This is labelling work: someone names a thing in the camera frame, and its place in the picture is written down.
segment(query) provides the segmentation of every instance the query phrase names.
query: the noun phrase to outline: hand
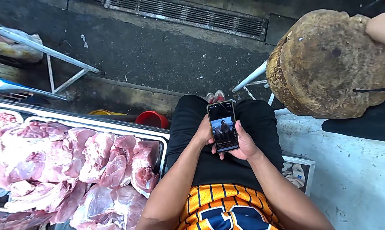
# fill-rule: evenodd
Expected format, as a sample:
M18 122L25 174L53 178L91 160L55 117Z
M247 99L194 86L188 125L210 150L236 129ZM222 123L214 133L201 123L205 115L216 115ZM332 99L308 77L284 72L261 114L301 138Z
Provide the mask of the hand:
M263 154L262 151L255 145L251 136L245 132L241 126L241 121L235 123L235 129L238 133L238 144L240 149L233 150L230 153L238 159L247 160L257 154ZM215 145L211 151L213 154L217 152ZM220 154L221 160L224 159L224 154Z
M207 144L214 143L213 131L211 129L210 119L208 118L208 114L206 114L202 119L201 124L198 127L198 130L195 132L194 136L192 137L192 141L193 140L201 144L202 147L204 147Z

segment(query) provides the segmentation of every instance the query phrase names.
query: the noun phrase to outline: person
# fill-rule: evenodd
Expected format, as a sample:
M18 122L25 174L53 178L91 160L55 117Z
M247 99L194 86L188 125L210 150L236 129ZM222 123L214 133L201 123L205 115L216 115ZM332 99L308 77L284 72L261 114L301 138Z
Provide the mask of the person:
M224 98L221 94L217 101ZM217 154L207 105L198 96L180 98L165 156L169 170L147 200L136 230L334 229L282 176L272 107L254 100L235 105L240 148Z
M226 123L224 120L221 121L221 131L225 140L232 140L234 138L234 134L229 128L229 124Z
M373 39L385 44L385 13L369 20L366 33Z

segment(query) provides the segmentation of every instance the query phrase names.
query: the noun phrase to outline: black shorts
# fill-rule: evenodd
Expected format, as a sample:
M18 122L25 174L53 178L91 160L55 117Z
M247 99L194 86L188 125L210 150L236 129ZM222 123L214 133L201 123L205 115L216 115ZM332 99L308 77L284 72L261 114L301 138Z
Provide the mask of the black shorts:
M175 107L170 128L170 140L165 161L170 168L187 147L205 114L208 103L198 96L185 95ZM282 172L283 158L276 132L275 112L264 101L245 100L234 105L236 119L252 137L256 146L264 152L275 167ZM211 153L212 145L205 146L200 154L192 186L215 183L231 183L262 191L251 166L226 153L221 160Z

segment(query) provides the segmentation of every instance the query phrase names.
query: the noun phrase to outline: smartphone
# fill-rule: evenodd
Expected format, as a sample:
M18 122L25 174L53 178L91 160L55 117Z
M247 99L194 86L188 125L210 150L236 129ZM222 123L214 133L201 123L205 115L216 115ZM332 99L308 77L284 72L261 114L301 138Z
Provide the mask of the smartphone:
M232 101L210 104L207 106L207 113L213 130L217 152L223 153L239 149Z

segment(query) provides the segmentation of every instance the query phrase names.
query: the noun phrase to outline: jersey number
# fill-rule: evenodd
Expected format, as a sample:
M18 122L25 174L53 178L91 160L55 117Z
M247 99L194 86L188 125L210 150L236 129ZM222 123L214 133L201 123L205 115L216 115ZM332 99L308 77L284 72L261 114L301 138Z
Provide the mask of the jersey number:
M200 220L207 219L208 226L214 230L233 229L233 222L236 223L236 227L243 230L266 230L270 228L270 225L263 220L262 215L254 207L233 206L229 210L232 214L230 216L225 216L223 212L225 212L223 206L206 209L199 213Z

